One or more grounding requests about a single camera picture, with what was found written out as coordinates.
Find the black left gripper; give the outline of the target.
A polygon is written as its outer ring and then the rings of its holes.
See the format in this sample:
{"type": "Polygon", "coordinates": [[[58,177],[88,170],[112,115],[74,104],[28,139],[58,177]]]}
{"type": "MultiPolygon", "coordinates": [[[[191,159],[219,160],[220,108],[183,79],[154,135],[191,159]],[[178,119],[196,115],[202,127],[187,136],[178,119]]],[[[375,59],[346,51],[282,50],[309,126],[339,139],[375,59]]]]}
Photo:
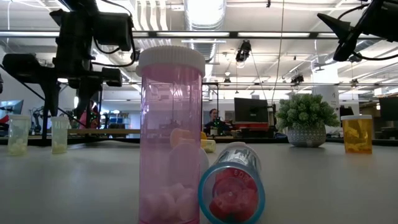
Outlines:
{"type": "Polygon", "coordinates": [[[6,54],[2,67],[15,79],[24,83],[39,83],[44,93],[42,139],[47,138],[49,113],[58,115],[60,84],[59,78],[68,79],[73,86],[78,86],[79,102],[76,116],[80,119],[86,112],[86,128],[90,127],[90,100],[106,82],[109,86],[121,86],[122,75],[119,65],[105,65],[102,70],[94,71],[92,44],[99,44],[93,37],[93,17],[100,11],[77,9],[71,12],[63,10],[50,13],[60,26],[56,56],[52,59],[53,67],[42,66],[32,54],[6,54]]]}

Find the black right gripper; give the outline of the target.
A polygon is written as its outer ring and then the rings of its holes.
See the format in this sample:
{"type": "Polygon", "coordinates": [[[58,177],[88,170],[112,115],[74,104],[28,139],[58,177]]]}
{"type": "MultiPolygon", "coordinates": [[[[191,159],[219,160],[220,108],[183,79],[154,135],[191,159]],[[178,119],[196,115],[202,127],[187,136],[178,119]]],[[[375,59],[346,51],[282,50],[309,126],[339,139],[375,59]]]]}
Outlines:
{"type": "Polygon", "coordinates": [[[361,34],[375,35],[388,42],[398,42],[398,0],[372,0],[370,3],[342,13],[338,18],[322,13],[318,13],[317,17],[339,38],[339,45],[333,56],[336,61],[342,62],[351,55],[372,61],[398,57],[398,54],[395,54],[388,57],[371,58],[355,51],[357,39],[361,34]],[[346,14],[363,8],[365,8],[365,11],[355,26],[351,26],[350,22],[341,20],[346,14]]]}

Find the clear pill bottle pale pills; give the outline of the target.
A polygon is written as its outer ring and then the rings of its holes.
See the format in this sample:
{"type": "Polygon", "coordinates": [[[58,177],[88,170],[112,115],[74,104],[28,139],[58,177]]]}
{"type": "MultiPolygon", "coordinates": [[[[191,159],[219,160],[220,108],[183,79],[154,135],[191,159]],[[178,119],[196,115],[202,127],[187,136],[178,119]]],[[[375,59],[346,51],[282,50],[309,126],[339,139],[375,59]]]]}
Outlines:
{"type": "Polygon", "coordinates": [[[22,156],[27,153],[27,144],[31,121],[28,116],[12,114],[9,122],[7,151],[11,156],[22,156]]]}
{"type": "Polygon", "coordinates": [[[69,120],[64,116],[51,117],[52,122],[52,154],[67,151],[69,120]]]}

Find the orange pill bottle white cap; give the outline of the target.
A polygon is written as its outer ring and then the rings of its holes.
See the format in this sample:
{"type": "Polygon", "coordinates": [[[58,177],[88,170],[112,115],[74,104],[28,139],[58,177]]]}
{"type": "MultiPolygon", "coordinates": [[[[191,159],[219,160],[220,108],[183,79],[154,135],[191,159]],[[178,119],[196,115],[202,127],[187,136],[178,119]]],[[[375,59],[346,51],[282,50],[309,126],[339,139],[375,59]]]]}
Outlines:
{"type": "Polygon", "coordinates": [[[341,117],[345,153],[373,153],[373,117],[368,114],[341,117]]]}
{"type": "Polygon", "coordinates": [[[194,146],[196,143],[201,143],[201,140],[206,140],[207,136],[204,132],[200,133],[200,139],[189,130],[175,128],[170,133],[170,146],[175,148],[181,144],[189,144],[194,146]]]}

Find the clear pill bottle yellow pills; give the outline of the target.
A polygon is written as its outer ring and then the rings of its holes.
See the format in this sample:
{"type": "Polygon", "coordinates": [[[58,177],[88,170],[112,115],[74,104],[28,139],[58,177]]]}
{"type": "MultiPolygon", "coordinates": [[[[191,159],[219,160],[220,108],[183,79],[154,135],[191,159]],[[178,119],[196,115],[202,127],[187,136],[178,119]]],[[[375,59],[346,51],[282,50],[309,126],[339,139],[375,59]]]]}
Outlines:
{"type": "Polygon", "coordinates": [[[216,151],[216,142],[211,139],[202,139],[201,140],[201,148],[206,153],[213,153],[216,151]]]}

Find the person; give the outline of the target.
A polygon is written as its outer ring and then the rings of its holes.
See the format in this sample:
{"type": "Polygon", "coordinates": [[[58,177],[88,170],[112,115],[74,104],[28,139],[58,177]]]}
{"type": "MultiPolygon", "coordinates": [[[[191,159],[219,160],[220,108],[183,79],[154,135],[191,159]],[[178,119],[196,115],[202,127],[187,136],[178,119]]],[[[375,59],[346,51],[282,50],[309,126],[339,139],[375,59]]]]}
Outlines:
{"type": "Polygon", "coordinates": [[[79,126],[80,129],[96,129],[99,123],[99,113],[98,107],[96,103],[91,100],[90,101],[90,114],[87,115],[87,111],[84,110],[83,114],[80,116],[81,125],[79,126]]]}
{"type": "Polygon", "coordinates": [[[203,130],[207,136],[222,135],[224,134],[225,131],[231,131],[232,128],[231,124],[220,120],[218,116],[218,110],[216,108],[210,110],[209,115],[210,115],[210,121],[205,124],[203,130]]]}

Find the black computer monitor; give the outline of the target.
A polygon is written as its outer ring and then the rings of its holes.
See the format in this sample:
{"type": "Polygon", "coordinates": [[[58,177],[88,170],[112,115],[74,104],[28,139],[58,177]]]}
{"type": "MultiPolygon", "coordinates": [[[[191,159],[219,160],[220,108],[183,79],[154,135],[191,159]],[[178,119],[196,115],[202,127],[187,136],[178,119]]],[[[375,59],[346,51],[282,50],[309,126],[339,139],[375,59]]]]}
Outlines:
{"type": "Polygon", "coordinates": [[[234,98],[235,122],[268,123],[268,104],[266,100],[234,98]]]}
{"type": "Polygon", "coordinates": [[[0,101],[0,118],[10,114],[21,114],[24,100],[0,101]]]}
{"type": "Polygon", "coordinates": [[[398,121],[398,97],[379,99],[381,118],[385,121],[398,121]]]}

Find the black overhead rig bar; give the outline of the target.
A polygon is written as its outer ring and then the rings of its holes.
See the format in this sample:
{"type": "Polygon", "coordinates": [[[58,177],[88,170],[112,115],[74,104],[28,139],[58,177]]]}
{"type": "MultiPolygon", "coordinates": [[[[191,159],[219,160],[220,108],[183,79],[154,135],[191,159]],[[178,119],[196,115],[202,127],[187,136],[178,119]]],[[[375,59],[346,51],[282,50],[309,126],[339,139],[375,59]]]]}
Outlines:
{"type": "MultiPolygon", "coordinates": [[[[59,31],[0,30],[0,37],[55,38],[59,31]]],[[[138,39],[337,39],[332,32],[133,31],[138,39]]]]}

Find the green artificial potted plant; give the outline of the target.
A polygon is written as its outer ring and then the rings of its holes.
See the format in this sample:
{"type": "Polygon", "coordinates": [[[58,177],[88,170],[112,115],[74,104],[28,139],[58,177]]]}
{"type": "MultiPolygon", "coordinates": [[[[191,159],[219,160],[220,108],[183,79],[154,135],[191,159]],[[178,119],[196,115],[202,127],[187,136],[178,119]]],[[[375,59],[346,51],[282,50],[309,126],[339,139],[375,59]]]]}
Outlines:
{"type": "Polygon", "coordinates": [[[319,147],[326,141],[326,127],[340,126],[340,120],[321,95],[298,94],[279,101],[277,129],[285,131],[295,147],[319,147]]]}

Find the pink pill bottle white cap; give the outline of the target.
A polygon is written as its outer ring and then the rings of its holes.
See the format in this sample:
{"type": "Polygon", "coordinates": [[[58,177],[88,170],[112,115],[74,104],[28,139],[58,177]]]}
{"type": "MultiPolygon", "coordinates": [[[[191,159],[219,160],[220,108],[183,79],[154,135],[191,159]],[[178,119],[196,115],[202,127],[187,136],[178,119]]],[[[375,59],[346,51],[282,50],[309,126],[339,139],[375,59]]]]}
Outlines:
{"type": "Polygon", "coordinates": [[[140,54],[139,224],[199,224],[205,58],[159,46],[140,54]]]}

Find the red box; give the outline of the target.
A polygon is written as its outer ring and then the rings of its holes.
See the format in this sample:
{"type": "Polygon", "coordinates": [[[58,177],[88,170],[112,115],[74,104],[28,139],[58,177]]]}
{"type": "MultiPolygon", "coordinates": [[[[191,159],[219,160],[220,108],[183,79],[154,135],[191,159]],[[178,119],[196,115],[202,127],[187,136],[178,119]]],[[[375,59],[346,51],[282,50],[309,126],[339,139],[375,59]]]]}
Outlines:
{"type": "Polygon", "coordinates": [[[234,124],[237,129],[269,129],[269,123],[257,123],[257,122],[237,122],[234,124]]]}

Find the grey table mat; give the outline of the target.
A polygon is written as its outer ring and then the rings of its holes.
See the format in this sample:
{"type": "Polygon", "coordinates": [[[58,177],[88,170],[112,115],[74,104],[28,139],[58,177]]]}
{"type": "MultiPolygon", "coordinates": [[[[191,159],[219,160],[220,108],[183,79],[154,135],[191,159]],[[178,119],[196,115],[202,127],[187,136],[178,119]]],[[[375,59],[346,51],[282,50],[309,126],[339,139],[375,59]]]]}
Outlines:
{"type": "MultiPolygon", "coordinates": [[[[266,208],[260,224],[398,224],[398,147],[254,144],[266,208]]],[[[64,154],[0,146],[0,224],[138,224],[139,146],[104,141],[64,154]]]]}

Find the silver ventilation duct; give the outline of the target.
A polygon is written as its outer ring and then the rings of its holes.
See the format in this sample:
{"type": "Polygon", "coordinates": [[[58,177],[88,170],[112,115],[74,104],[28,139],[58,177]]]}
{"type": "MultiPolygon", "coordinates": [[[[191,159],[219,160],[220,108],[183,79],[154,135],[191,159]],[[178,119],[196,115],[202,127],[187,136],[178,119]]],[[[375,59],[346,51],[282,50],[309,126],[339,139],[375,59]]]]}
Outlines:
{"type": "MultiPolygon", "coordinates": [[[[184,0],[185,27],[189,31],[219,31],[226,14],[226,0],[184,0]]],[[[205,58],[205,81],[209,81],[216,58],[217,39],[189,40],[189,47],[205,58]]]]}

